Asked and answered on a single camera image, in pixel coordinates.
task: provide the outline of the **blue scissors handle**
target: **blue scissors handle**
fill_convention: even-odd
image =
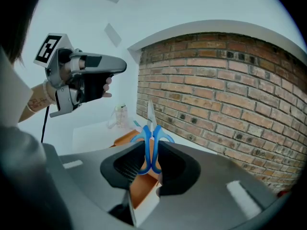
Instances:
[[[135,142],[138,139],[144,139],[145,141],[145,159],[146,159],[146,168],[144,170],[140,170],[139,174],[147,174],[151,168],[150,161],[150,144],[149,140],[152,136],[152,133],[147,125],[143,127],[143,130],[140,134],[136,135],[132,138],[131,142]]]
[[[164,133],[160,125],[157,125],[157,127],[154,129],[153,138],[154,138],[154,147],[153,147],[154,150],[153,150],[153,161],[152,161],[151,167],[153,169],[153,172],[159,174],[161,173],[161,170],[159,170],[155,165],[157,162],[157,158],[158,158],[158,142],[161,138],[166,138],[168,139],[168,141],[172,143],[175,143],[175,142],[173,138],[171,138],[168,134]]]

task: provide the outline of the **scissors blade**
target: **scissors blade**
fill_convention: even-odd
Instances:
[[[147,125],[148,125],[149,129],[150,129],[150,125],[151,125],[150,122],[154,126],[153,129],[155,129],[157,127],[157,121],[155,119],[154,107],[153,106],[154,106],[154,104],[153,104],[152,100],[149,100],[148,107],[147,107],[147,119],[148,119]]]

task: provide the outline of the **scissors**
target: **scissors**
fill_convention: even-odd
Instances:
[[[137,139],[144,139],[145,141],[145,160],[146,160],[146,168],[144,170],[140,170],[139,174],[147,174],[152,168],[153,172],[159,174],[161,170],[156,167],[156,162],[158,158],[158,142],[161,138],[166,138],[170,142],[174,142],[173,138],[171,138],[168,134],[164,133],[162,127],[157,125],[157,121],[154,115],[154,107],[152,100],[149,100],[147,107],[147,124],[143,127],[143,130],[140,134],[136,135],[132,138],[131,142],[135,142]],[[154,138],[154,146],[153,146],[153,161],[150,161],[150,138],[152,137],[152,133],[150,131],[151,124],[153,124],[153,138]]]

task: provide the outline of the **black cable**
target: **black cable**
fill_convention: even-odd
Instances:
[[[45,134],[45,128],[46,128],[48,113],[49,113],[49,106],[47,106],[46,113],[45,113],[45,120],[44,120],[44,125],[43,125],[42,138],[40,140],[41,143],[43,143],[43,140],[44,140],[44,134]]]

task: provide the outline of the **hair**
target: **hair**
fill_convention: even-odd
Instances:
[[[1,3],[0,44],[11,63],[22,61],[28,28],[38,0],[5,0]]]

